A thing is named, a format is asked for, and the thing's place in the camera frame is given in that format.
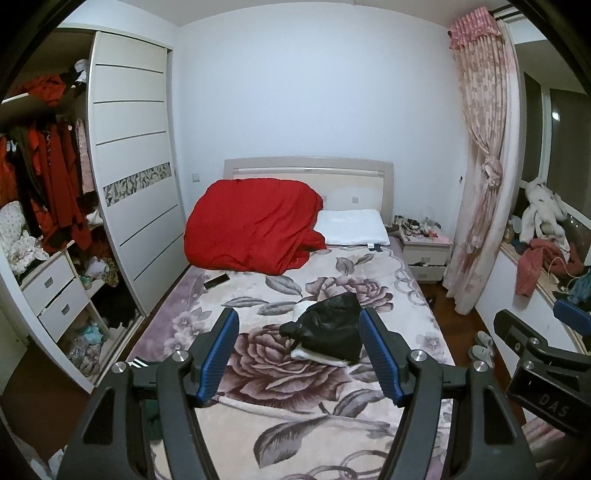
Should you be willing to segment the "black leather jacket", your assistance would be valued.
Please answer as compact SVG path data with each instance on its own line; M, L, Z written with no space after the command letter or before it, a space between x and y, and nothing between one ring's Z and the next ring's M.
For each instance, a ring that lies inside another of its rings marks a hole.
M290 358L346 367L359 362L363 347L359 333L361 305L353 293L297 307L294 321L280 325L290 340Z

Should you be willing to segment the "hanging red clothes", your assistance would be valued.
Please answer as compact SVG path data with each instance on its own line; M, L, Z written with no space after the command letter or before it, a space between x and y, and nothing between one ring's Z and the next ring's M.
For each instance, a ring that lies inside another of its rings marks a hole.
M34 78L13 93L39 103L28 111L17 104L1 122L1 203L20 203L28 232L54 253L69 242L92 245L86 215L94 181L86 125L63 111L63 100L84 92L84 77L73 71Z

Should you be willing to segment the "white slippers pair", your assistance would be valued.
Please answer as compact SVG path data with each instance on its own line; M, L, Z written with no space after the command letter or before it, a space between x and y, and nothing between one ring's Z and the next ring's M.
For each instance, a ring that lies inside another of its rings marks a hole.
M468 350L468 355L473 361L484 362L489 368L494 369L494 341L485 331L475 334L475 344Z

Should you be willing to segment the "pink garment on sill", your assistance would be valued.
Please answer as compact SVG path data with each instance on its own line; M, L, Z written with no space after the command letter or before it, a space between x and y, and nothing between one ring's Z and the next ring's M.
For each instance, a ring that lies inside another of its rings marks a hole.
M531 297L543 271L558 278L579 276L584 265L573 242L569 243L569 258L551 240L533 239L517 263L515 294Z

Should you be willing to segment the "floral plush bed blanket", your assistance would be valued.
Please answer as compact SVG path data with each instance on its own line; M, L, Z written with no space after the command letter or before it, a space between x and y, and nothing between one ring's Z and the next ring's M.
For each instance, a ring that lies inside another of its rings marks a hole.
M224 308L240 331L211 405L197 411L222 479L375 479L401 410L381 391L367 356L349 363L280 334L312 304L345 293L375 309L414 349L443 364L452 355L401 251L332 247L280 276L233 272L212 289L190 268L131 351L160 361L211 329Z

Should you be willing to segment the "white drawer unit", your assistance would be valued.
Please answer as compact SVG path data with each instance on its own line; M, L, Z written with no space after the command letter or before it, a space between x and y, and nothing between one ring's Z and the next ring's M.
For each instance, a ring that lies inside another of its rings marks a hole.
M89 297L67 253L53 255L22 282L21 290L50 337L58 342L87 307Z

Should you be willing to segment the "white plush toy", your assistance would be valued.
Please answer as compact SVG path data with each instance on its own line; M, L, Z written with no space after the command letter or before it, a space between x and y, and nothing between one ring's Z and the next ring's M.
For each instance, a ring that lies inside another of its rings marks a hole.
M562 223L568 212L558 194L552 192L540 178L526 184L525 195L529 206L522 216L520 241L530 243L534 238L555 241L569 251L570 246Z

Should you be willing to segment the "white bedside nightstand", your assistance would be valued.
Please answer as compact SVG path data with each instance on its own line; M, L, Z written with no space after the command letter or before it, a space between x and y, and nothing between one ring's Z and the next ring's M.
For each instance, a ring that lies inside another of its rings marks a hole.
M419 283L438 283L444 278L451 259L453 242L440 225L429 217L422 221L404 216L394 218L402 243L405 263Z

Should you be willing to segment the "black phone on bed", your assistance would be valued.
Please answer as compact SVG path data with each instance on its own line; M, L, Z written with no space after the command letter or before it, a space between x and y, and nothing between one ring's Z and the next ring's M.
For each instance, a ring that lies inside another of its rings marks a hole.
M225 282L228 282L229 280L230 280L230 277L228 276L228 274L223 273L221 275L218 275L212 279L205 281L204 288L209 290L209 289L215 288L216 286L219 286Z

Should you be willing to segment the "white pillow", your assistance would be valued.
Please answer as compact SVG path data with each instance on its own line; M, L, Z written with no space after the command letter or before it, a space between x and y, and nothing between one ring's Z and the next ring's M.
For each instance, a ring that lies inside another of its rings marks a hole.
M386 246L390 239L379 211L321 210L315 222L315 232L322 234L325 243L333 246Z

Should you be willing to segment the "red quilt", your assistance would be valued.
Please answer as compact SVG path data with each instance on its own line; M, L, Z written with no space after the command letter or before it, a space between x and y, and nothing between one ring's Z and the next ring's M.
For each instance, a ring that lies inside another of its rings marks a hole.
M281 275L325 249L315 231L322 197L301 181L273 178L218 180L186 222L184 254L206 270Z

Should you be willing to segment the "beige bed headboard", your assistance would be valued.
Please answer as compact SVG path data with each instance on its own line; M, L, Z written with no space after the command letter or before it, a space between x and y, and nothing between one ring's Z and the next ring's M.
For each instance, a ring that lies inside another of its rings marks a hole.
M253 157L224 161L226 179L276 178L307 184L328 210L373 209L385 224L394 219L394 166L342 157Z

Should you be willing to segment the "white sliding wardrobe door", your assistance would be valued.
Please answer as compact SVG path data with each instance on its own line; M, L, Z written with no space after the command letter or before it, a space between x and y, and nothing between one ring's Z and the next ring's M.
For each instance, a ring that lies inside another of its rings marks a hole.
M90 55L94 182L111 248L143 315L187 265L170 141L167 56L164 47L102 31Z

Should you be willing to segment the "pink floral curtain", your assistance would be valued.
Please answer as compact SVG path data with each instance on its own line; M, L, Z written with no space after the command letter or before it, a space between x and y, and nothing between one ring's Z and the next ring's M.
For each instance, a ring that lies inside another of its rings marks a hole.
M443 284L456 312L467 315L492 273L517 197L525 155L525 88L509 26L486 7L456 20L450 37L469 160Z

